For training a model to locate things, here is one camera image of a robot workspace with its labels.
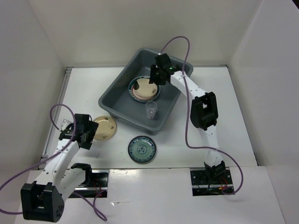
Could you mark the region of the cream plate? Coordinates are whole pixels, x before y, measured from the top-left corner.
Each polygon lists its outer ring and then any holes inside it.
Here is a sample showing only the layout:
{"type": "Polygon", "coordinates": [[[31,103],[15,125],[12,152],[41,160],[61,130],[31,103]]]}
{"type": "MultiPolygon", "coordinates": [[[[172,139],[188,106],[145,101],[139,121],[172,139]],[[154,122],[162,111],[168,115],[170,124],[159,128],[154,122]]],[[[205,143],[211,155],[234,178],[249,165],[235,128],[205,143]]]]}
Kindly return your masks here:
{"type": "Polygon", "coordinates": [[[109,140],[116,132],[116,122],[110,116],[99,116],[93,120],[98,123],[98,128],[95,133],[95,140],[109,140]]]}
{"type": "Polygon", "coordinates": [[[133,82],[132,92],[137,98],[145,100],[157,94],[158,86],[150,84],[149,78],[138,78],[133,82]]]}

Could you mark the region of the white plate green red rim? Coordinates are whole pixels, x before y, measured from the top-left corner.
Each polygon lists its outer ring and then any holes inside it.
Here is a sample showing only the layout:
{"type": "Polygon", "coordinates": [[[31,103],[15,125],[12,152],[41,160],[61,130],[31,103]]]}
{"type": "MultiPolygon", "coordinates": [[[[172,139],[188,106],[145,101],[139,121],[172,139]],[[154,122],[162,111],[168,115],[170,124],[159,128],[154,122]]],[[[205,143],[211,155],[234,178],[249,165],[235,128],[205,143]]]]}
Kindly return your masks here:
{"type": "Polygon", "coordinates": [[[129,94],[131,95],[131,97],[132,97],[135,101],[137,101],[137,102],[141,102],[141,103],[146,103],[146,102],[148,102],[148,101],[151,101],[151,100],[156,99],[156,98],[159,96],[159,94],[160,94],[160,86],[159,86],[159,85],[157,85],[157,86],[158,86],[158,92],[157,92],[157,94],[156,94],[154,97],[152,97],[152,98],[145,99],[145,100],[144,100],[144,99],[139,99],[139,98],[137,98],[137,97],[133,94],[133,92],[132,92],[133,82],[136,81],[138,78],[149,78],[149,76],[140,76],[140,77],[136,77],[136,78],[134,78],[134,79],[129,83],[129,85],[128,85],[128,91],[129,91],[129,94]]]}

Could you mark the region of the clear plastic cup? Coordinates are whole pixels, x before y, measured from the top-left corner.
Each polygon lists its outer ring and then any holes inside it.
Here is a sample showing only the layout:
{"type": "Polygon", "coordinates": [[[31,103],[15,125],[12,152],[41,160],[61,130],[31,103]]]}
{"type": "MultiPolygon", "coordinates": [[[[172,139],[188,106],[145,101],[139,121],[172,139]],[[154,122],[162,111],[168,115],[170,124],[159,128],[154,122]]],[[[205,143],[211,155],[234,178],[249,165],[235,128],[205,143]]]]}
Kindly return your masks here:
{"type": "Polygon", "coordinates": [[[149,119],[154,119],[156,112],[157,112],[157,104],[154,101],[148,101],[145,104],[145,109],[146,109],[146,113],[147,113],[147,117],[149,119]]]}

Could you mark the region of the blue floral green plate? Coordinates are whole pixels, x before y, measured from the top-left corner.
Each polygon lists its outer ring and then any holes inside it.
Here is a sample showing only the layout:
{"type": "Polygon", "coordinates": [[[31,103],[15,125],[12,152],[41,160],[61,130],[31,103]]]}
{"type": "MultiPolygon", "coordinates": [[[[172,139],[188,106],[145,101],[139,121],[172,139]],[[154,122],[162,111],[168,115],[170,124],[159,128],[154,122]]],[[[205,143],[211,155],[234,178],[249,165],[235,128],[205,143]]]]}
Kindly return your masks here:
{"type": "Polygon", "coordinates": [[[157,146],[154,140],[148,136],[137,136],[128,144],[129,157],[138,164],[151,162],[157,153],[157,146]]]}

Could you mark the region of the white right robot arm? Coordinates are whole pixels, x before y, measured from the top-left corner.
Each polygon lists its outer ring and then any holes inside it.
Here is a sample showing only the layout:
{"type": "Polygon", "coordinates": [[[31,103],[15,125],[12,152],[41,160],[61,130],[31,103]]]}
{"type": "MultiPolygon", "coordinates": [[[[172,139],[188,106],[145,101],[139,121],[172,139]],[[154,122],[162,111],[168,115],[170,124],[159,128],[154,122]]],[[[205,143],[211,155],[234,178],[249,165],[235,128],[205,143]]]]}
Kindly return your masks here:
{"type": "Polygon", "coordinates": [[[187,121],[199,130],[205,153],[205,178],[216,183],[225,172],[225,162],[218,151],[216,135],[218,108],[216,95],[195,84],[179,65],[173,65],[167,54],[159,53],[150,68],[149,83],[165,85],[169,82],[187,97],[187,121]]]}

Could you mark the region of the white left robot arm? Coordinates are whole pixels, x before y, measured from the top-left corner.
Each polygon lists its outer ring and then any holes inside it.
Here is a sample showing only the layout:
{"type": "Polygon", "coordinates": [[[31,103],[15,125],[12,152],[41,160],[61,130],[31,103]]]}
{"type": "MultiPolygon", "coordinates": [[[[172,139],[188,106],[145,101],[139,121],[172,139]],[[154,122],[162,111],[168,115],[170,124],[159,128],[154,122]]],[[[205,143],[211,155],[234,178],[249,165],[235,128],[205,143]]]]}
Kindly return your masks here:
{"type": "Polygon", "coordinates": [[[56,223],[60,220],[65,201],[78,185],[93,182],[91,165],[70,164],[80,149],[89,150],[98,123],[87,114],[75,114],[75,123],[61,131],[54,158],[47,162],[42,173],[21,189],[22,215],[25,220],[56,223]]]}

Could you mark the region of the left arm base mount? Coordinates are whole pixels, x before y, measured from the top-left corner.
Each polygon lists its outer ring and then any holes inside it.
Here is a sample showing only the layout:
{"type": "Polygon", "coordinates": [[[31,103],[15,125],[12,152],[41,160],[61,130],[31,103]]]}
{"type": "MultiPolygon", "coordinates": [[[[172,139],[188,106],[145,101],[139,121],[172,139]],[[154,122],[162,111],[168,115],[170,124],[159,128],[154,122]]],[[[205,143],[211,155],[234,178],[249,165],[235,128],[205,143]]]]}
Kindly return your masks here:
{"type": "Polygon", "coordinates": [[[109,170],[93,169],[92,172],[91,180],[86,184],[79,185],[74,192],[85,198],[95,198],[102,191],[98,198],[107,198],[109,170]]]}

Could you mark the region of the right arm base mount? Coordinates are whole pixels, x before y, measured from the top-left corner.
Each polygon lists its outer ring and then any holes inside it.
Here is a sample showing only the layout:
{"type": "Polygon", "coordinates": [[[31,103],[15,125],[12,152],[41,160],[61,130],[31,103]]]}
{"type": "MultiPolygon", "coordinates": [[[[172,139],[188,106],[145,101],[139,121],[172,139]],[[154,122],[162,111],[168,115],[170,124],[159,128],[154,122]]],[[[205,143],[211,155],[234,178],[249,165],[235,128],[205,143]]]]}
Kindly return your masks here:
{"type": "Polygon", "coordinates": [[[234,192],[234,186],[229,169],[221,177],[209,180],[203,168],[190,169],[193,196],[218,196],[234,192]]]}

